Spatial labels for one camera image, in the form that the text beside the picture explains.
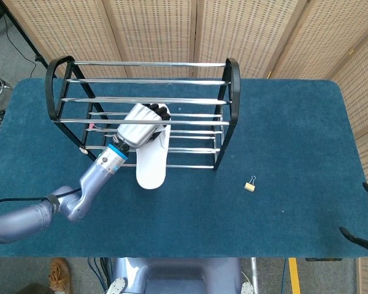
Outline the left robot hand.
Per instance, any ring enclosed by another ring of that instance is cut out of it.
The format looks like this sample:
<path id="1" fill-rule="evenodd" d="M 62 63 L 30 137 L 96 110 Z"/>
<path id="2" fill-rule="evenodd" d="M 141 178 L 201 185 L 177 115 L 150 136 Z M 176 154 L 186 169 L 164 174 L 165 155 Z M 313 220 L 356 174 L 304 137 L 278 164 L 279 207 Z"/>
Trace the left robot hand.
<path id="1" fill-rule="evenodd" d="M 118 126 L 113 142 L 117 146 L 139 149 L 165 131 L 166 125 L 155 122 L 170 119 L 170 111 L 165 104 L 135 104 Z"/>

